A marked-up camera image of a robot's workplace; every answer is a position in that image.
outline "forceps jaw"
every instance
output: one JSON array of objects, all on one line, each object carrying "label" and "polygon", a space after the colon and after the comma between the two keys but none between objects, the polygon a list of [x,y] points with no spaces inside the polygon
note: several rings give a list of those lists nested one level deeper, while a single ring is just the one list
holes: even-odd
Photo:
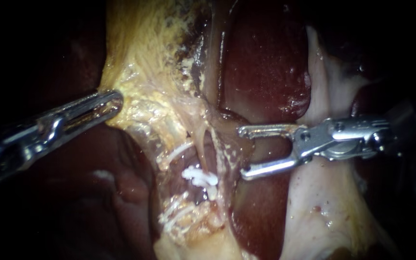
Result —
[{"label": "forceps jaw", "polygon": [[[290,139],[292,143],[295,143],[297,136],[301,135],[300,132],[305,133],[306,130],[307,127],[305,125],[272,124],[242,126],[237,132],[240,137],[248,139],[282,137]],[[302,156],[302,152],[293,145],[291,154],[288,157],[271,162],[251,164],[247,169],[241,169],[240,175],[242,179],[251,181],[282,173],[288,169],[293,169],[298,165],[307,163],[310,160],[312,160],[311,156]]]},{"label": "forceps jaw", "polygon": [[32,117],[0,136],[0,182],[91,127],[116,116],[123,96],[94,93]]}]

